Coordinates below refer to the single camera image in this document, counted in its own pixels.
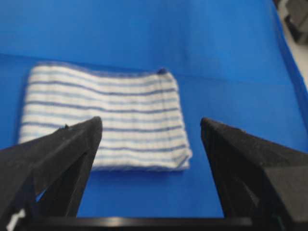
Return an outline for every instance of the white towel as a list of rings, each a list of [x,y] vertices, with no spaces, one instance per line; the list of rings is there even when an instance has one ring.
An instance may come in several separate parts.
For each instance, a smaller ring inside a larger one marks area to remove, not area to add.
[[[63,63],[30,73],[19,142],[93,116],[103,122],[94,170],[182,170],[192,152],[178,86],[167,71],[120,74]]]

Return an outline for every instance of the blue surface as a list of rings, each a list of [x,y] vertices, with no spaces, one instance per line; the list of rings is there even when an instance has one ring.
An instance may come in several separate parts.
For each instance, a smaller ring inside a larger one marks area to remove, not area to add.
[[[41,57],[0,55],[0,148],[16,142],[26,75],[43,58],[165,66],[179,83],[191,168],[93,172],[79,216],[221,217],[202,117],[308,151],[307,91],[271,0],[2,1],[0,28],[0,53]]]

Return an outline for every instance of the dark object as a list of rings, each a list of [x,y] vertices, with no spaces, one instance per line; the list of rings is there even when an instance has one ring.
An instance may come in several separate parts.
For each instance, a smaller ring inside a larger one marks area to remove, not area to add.
[[[276,8],[278,8],[278,4],[279,4],[280,0],[273,0],[273,1],[275,3]]]
[[[308,0],[289,0],[285,22],[295,42],[308,43]]]
[[[27,170],[29,167],[26,167],[28,166],[26,163],[34,163],[33,166],[35,167],[28,170],[28,172],[33,172],[34,176],[35,173],[40,172],[38,169],[41,168],[39,166],[44,165],[43,163],[54,163],[55,159],[51,158],[48,161],[45,155],[41,154],[44,150],[50,151],[48,156],[54,158],[67,154],[63,161],[71,165],[67,171],[65,171],[67,168],[59,167],[60,170],[63,170],[63,177],[61,177],[61,182],[57,180],[50,186],[39,201],[38,205],[41,212],[38,211],[38,208],[35,211],[34,187],[36,192],[39,193],[45,186],[50,185],[50,181],[53,181],[48,180],[46,181],[48,183],[42,183],[45,182],[45,174],[47,175],[48,171],[58,176],[60,173],[47,166],[46,171],[42,172],[41,180],[38,180],[41,176],[36,175],[34,184],[32,180],[24,180],[22,181],[23,186],[18,187],[12,187],[10,186],[12,182],[8,182],[4,177],[0,178],[0,183],[4,182],[2,186],[5,186],[1,192],[8,189],[14,193],[14,196],[5,194],[7,198],[13,198],[7,202],[2,198],[2,202],[5,202],[6,205],[6,209],[3,210],[5,213],[1,213],[1,219],[4,221],[2,227],[6,224],[5,222],[8,222],[9,215],[26,207],[27,216],[21,219],[16,230],[148,230],[150,228],[180,226],[209,231],[261,229],[301,231],[307,229],[308,213],[305,210],[308,207],[308,184],[305,178],[308,174],[308,156],[210,119],[203,119],[201,126],[202,140],[211,164],[225,218],[68,217],[76,215],[84,183],[89,175],[89,166],[92,164],[101,139],[100,119],[93,119],[83,124],[61,129],[36,141],[2,151],[1,154],[11,152],[12,156],[18,157],[2,159],[2,162],[6,163],[5,166],[9,166],[11,163],[13,163],[13,166],[18,166],[17,162],[14,162],[18,160],[18,163],[25,163],[24,168]],[[53,141],[49,137],[53,137],[58,142],[52,143]],[[34,154],[32,155],[34,156],[25,154],[29,152],[21,154],[19,147],[22,146],[33,151]],[[64,147],[68,153],[61,152]],[[83,170],[80,171],[81,166],[86,166],[86,173]],[[6,173],[12,174],[12,170],[7,168]],[[77,180],[72,180],[73,178],[76,179],[76,175],[77,178],[84,176],[82,177],[83,187],[78,186],[81,189],[79,193],[72,190],[79,185]],[[62,190],[59,190],[56,194],[55,191],[60,187],[62,187]],[[24,190],[23,195],[26,193],[28,196],[22,196],[21,190]],[[58,201],[52,201],[52,198],[58,198]]]
[[[102,121],[95,117],[0,151],[0,230],[20,209],[24,222],[76,216],[101,138]]]
[[[266,230],[307,230],[308,156],[204,118],[202,140],[227,218]]]

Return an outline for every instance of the cloth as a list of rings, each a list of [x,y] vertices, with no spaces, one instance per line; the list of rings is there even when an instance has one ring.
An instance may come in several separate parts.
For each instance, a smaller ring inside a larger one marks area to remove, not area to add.
[[[19,142],[93,116],[103,121],[93,169],[189,167],[178,86],[166,70],[117,74],[40,63],[30,72]]]

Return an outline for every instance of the folded towel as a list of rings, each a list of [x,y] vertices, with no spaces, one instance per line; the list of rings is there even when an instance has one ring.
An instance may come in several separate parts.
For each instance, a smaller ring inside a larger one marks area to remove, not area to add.
[[[178,86],[165,70],[117,74],[39,63],[29,76],[19,142],[93,116],[103,121],[94,170],[189,167]]]

